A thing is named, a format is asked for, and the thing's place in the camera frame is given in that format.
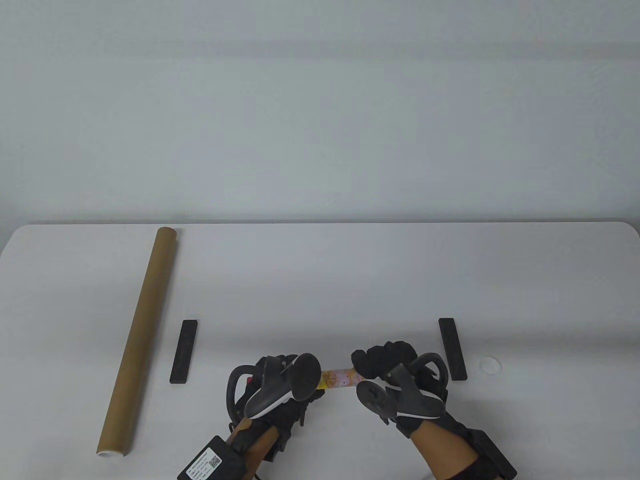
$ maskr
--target brown cardboard tube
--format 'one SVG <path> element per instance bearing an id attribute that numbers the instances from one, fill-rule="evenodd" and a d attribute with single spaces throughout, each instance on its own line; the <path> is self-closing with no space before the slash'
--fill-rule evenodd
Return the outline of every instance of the brown cardboard tube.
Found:
<path id="1" fill-rule="evenodd" d="M 98 441 L 98 455 L 124 456 L 131 449 L 176 247 L 176 231 L 159 228 Z"/>

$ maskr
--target qr code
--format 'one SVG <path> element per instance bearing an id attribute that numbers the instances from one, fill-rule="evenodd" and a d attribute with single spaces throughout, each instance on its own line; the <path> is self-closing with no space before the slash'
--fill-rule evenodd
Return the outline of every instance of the qr code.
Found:
<path id="1" fill-rule="evenodd" d="M 218 456 L 215 456 L 211 460 L 209 460 L 209 464 L 212 468 L 216 468 L 218 465 L 220 465 L 220 462 L 222 462 L 222 460 L 220 460 L 220 457 Z"/>

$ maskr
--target white tabletop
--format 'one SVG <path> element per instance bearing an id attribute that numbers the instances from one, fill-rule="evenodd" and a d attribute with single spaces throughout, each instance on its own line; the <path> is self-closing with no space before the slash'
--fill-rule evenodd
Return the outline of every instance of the white tabletop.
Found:
<path id="1" fill-rule="evenodd" d="M 325 369 L 387 339 L 444 354 L 455 317 L 469 379 L 449 411 L 535 479 L 640 477 L 640 241 L 624 223 L 179 225 L 130 455 L 95 454 L 157 225 L 32 225 L 0 256 L 0 477 L 174 479 L 225 436 L 230 370 L 310 351 Z M 169 384 L 183 319 L 189 379 Z M 502 364 L 495 376 L 480 360 Z M 415 479 L 420 455 L 329 391 L 263 478 Z"/>

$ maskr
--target gray wall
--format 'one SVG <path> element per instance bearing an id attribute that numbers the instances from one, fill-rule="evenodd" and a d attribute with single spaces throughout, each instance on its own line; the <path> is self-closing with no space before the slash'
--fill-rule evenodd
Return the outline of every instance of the gray wall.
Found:
<path id="1" fill-rule="evenodd" d="M 30 221 L 640 218 L 637 0 L 0 0 Z"/>

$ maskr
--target white label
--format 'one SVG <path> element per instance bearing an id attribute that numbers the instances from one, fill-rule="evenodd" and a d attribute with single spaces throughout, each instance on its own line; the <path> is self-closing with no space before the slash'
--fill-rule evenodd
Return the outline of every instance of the white label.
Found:
<path id="1" fill-rule="evenodd" d="M 222 459 L 209 447 L 187 469 L 186 474 L 191 480 L 207 480 L 213 471 L 220 466 Z"/>

